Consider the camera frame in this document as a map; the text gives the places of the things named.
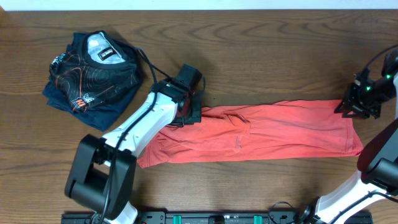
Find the red printed t-shirt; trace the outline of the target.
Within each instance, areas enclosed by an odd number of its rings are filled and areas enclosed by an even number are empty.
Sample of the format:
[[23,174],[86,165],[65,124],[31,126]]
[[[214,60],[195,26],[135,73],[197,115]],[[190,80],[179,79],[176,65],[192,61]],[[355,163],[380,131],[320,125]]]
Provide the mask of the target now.
[[166,126],[146,146],[141,168],[163,163],[357,156],[363,144],[339,100],[204,107],[200,123]]

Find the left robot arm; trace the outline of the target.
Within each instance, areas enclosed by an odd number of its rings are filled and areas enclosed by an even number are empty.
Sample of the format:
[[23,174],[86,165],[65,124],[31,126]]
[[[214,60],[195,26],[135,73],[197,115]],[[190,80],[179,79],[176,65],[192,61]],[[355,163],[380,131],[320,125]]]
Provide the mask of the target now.
[[166,126],[184,127],[201,121],[205,78],[183,65],[176,77],[153,84],[143,105],[123,124],[97,138],[79,143],[65,186],[65,195],[91,213],[64,213],[62,223],[135,223],[139,212],[131,205],[137,158]]

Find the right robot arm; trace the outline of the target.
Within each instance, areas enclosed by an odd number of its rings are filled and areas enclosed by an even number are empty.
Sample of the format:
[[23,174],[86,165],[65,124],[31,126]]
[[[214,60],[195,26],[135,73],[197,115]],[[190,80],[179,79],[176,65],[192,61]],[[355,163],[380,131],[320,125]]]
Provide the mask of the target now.
[[[343,118],[378,119],[383,103],[397,98],[397,46],[375,55],[355,75],[335,113]],[[397,202],[397,120],[368,142],[355,173],[337,189],[306,207],[296,223],[345,223],[382,199]]]

